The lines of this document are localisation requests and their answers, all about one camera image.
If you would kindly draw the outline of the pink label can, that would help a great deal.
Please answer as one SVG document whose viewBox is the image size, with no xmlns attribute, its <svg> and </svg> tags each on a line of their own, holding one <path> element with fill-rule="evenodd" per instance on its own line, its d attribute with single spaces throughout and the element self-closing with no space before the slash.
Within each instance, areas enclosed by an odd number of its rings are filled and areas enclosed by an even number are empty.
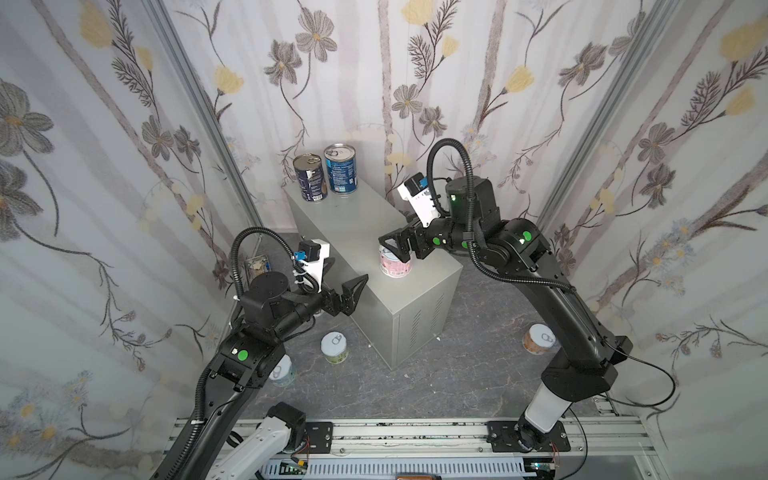
<svg viewBox="0 0 768 480">
<path fill-rule="evenodd" d="M 390 278 L 404 278 L 411 272 L 411 261 L 402 262 L 390 250 L 379 246 L 380 269 Z"/>
</svg>

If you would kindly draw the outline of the blue label tall can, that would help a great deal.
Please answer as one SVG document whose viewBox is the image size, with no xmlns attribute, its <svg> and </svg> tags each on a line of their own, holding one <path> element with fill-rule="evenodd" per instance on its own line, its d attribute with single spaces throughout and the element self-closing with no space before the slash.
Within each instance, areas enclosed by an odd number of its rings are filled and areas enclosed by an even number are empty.
<svg viewBox="0 0 768 480">
<path fill-rule="evenodd" d="M 357 189 L 356 150 L 348 144 L 336 143 L 324 150 L 331 190 L 349 195 Z"/>
</svg>

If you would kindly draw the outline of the dark navy tall can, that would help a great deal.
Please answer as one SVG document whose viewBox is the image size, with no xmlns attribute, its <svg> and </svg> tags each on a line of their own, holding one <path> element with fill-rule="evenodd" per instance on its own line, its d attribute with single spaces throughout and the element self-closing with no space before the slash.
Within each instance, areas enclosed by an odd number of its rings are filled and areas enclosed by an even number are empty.
<svg viewBox="0 0 768 480">
<path fill-rule="evenodd" d="M 316 154 L 302 154 L 294 158 L 293 166 L 302 198 L 307 202 L 320 202 L 328 195 L 323 161 Z"/>
</svg>

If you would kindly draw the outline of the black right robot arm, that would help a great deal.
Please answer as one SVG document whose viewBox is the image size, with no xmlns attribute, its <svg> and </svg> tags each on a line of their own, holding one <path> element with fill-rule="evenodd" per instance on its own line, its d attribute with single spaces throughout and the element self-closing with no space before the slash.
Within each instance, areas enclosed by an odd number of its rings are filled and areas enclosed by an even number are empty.
<svg viewBox="0 0 768 480">
<path fill-rule="evenodd" d="M 550 243 L 530 220 L 504 220 L 491 182 L 473 173 L 464 145 L 453 138 L 430 149 L 425 173 L 405 181 L 400 196 L 416 213 L 380 237 L 403 263 L 436 249 L 464 251 L 486 277 L 516 286 L 560 344 L 524 413 L 504 439 L 518 452 L 538 451 L 573 404 L 608 392 L 632 342 L 603 326 L 560 268 Z"/>
</svg>

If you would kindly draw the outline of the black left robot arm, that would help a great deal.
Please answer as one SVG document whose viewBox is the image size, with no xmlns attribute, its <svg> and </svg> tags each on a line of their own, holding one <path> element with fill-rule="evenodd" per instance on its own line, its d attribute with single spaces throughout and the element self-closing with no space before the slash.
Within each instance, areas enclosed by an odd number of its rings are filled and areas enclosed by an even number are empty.
<svg viewBox="0 0 768 480">
<path fill-rule="evenodd" d="M 249 284 L 242 280 L 239 249 L 251 235 L 274 239 L 288 255 L 293 275 L 269 271 Z M 251 479 L 276 455 L 309 446 L 306 415 L 280 402 L 226 456 L 220 454 L 251 399 L 268 382 L 286 355 L 288 341 L 309 332 L 315 316 L 351 315 L 368 275 L 352 278 L 336 292 L 322 284 L 333 265 L 328 244 L 306 240 L 297 249 L 276 232 L 249 227 L 233 240 L 230 273 L 236 290 L 232 329 L 200 374 L 192 412 L 155 470 L 156 479 Z"/>
</svg>

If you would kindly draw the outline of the grey metal cabinet counter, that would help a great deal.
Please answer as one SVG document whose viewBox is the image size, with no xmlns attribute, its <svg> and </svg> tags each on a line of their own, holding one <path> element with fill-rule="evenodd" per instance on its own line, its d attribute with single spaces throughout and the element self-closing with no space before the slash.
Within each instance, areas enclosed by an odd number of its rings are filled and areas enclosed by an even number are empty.
<svg viewBox="0 0 768 480">
<path fill-rule="evenodd" d="M 353 194 L 330 193 L 317 203 L 304 200 L 296 183 L 284 192 L 298 233 L 330 244 L 335 264 L 324 277 L 327 285 L 369 276 L 351 318 L 390 369 L 442 333 L 463 269 L 459 261 L 436 251 L 413 259 L 405 277 L 389 277 L 381 270 L 378 238 L 406 219 L 374 189 L 361 181 Z"/>
</svg>

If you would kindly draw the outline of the green label flat can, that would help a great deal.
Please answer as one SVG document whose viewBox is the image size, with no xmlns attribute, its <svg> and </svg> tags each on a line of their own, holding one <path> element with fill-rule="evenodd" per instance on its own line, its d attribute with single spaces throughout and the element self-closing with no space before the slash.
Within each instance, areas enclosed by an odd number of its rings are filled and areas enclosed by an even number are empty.
<svg viewBox="0 0 768 480">
<path fill-rule="evenodd" d="M 344 362 L 349 354 L 346 336 L 341 332 L 329 332 L 321 340 L 321 352 L 332 365 Z"/>
</svg>

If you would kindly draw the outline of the teal label flat can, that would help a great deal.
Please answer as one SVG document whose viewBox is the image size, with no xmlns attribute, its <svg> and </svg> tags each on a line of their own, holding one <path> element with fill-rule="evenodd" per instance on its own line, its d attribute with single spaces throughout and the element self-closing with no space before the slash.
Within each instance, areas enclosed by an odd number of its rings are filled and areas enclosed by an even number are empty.
<svg viewBox="0 0 768 480">
<path fill-rule="evenodd" d="M 278 387 L 286 387 L 296 379 L 296 370 L 289 355 L 284 355 L 272 370 L 269 380 Z"/>
</svg>

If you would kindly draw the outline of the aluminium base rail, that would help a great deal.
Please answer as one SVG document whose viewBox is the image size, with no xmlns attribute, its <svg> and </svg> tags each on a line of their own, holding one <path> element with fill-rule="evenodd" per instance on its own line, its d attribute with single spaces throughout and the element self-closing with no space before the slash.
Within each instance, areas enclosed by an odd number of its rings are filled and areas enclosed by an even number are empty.
<svg viewBox="0 0 768 480">
<path fill-rule="evenodd" d="M 567 418 L 552 446 L 504 445 L 508 419 L 334 419 L 309 424 L 309 449 L 261 464 L 263 479 L 667 479 L 635 417 Z"/>
</svg>

